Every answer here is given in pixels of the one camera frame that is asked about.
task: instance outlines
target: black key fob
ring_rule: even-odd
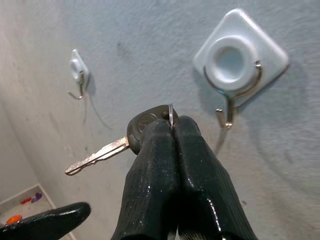
[[[160,105],[146,110],[135,116],[129,122],[126,129],[126,136],[128,138],[130,148],[135,154],[138,154],[140,152],[140,140],[144,129],[146,128],[146,126],[158,119],[167,120],[169,123],[170,119],[168,105]],[[176,119],[178,119],[178,114],[173,109],[173,124],[175,123]]]

